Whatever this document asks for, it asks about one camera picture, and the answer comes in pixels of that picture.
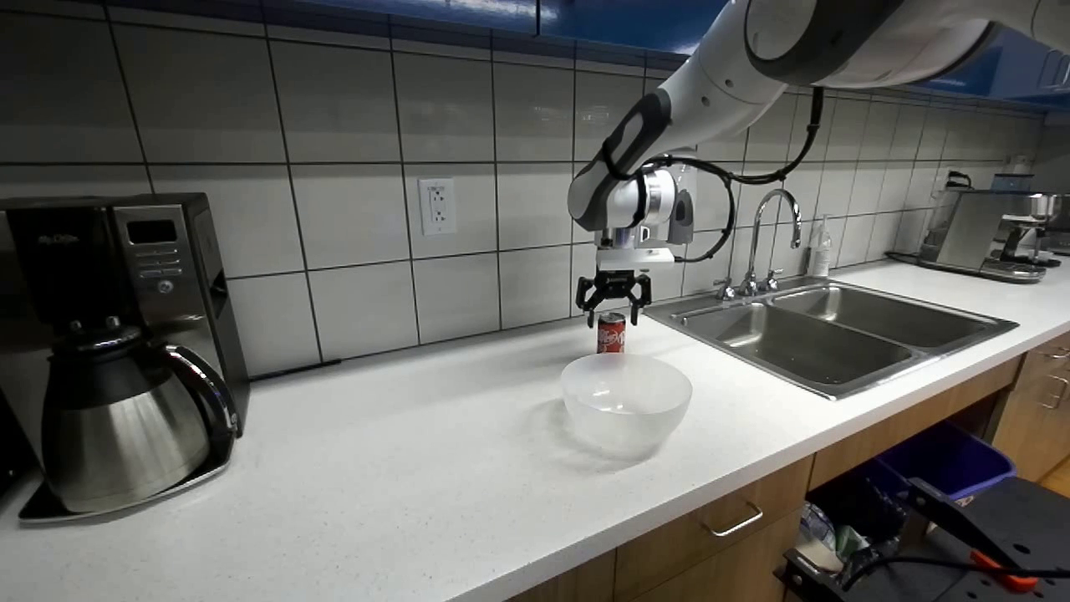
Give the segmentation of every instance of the white bowl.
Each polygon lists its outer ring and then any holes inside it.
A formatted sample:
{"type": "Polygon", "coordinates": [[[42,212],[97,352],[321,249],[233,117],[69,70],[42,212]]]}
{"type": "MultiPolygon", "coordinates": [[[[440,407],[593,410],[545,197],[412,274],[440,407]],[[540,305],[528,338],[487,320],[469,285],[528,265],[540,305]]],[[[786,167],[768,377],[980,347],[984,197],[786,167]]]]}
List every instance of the white bowl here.
{"type": "Polygon", "coordinates": [[[562,372],[566,407],[579,441],[645,457],[658,453],[692,401],[692,380],[657,357],[590,353],[562,372]]]}

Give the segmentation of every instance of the faucet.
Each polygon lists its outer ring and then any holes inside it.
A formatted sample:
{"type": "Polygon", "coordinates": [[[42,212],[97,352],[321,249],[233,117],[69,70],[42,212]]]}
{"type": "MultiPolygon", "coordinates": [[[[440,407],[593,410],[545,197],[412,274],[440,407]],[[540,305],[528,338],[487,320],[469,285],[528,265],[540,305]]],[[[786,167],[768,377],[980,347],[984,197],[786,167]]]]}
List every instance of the faucet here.
{"type": "Polygon", "coordinates": [[[777,200],[777,197],[778,197],[778,200],[786,200],[786,204],[790,204],[790,212],[794,212],[794,249],[800,249],[800,243],[801,243],[801,232],[800,232],[800,218],[801,218],[801,212],[800,212],[797,193],[794,193],[794,192],[786,192],[786,187],[772,187],[772,192],[760,200],[756,227],[752,227],[752,237],[749,237],[749,262],[747,262],[747,276],[743,276],[743,286],[747,286],[749,295],[777,292],[777,270],[768,270],[768,276],[767,276],[767,280],[760,280],[760,276],[756,276],[756,254],[760,254],[764,208],[767,208],[768,200],[777,200]]]}

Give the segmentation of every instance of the kettle handle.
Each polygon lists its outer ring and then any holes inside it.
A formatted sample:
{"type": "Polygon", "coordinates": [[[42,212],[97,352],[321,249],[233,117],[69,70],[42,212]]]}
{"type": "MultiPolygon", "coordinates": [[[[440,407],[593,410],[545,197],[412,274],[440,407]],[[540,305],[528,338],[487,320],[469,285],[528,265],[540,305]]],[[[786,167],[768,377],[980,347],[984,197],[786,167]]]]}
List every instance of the kettle handle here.
{"type": "Polygon", "coordinates": [[[212,454],[216,463],[227,463],[233,453],[233,436],[239,436],[239,416],[233,416],[233,399],[224,385],[224,377],[204,366],[196,353],[178,346],[164,346],[164,353],[178,375],[181,385],[195,390],[195,401],[201,407],[212,454]]]}

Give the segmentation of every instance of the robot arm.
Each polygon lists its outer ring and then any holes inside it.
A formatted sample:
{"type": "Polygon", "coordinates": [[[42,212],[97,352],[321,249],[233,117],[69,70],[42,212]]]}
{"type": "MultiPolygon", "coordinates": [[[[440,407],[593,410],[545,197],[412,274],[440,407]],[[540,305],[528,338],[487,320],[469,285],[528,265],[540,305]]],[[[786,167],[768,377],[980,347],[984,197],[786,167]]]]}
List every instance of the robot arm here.
{"type": "Polygon", "coordinates": [[[1070,49],[1070,0],[730,0],[692,56],[572,178],[570,214],[597,233],[579,308],[625,297],[634,314],[648,301],[645,268],[688,242],[688,193],[653,156],[756,123],[790,85],[871,89],[935,76],[991,22],[1070,49]]]}

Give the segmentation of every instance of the espresso machine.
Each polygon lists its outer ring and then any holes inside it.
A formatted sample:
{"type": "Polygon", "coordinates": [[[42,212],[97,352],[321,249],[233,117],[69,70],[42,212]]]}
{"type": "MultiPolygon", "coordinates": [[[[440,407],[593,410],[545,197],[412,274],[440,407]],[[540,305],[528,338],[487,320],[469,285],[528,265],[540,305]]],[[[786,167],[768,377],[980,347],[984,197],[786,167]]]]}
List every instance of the espresso machine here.
{"type": "Polygon", "coordinates": [[[921,265],[1034,285],[1056,265],[1048,254],[1048,233],[1056,221],[1056,193],[946,192],[921,249],[921,265]]]}
{"type": "Polygon", "coordinates": [[[25,522],[216,476],[246,372],[206,197],[0,200],[0,388],[42,464],[25,522]]]}

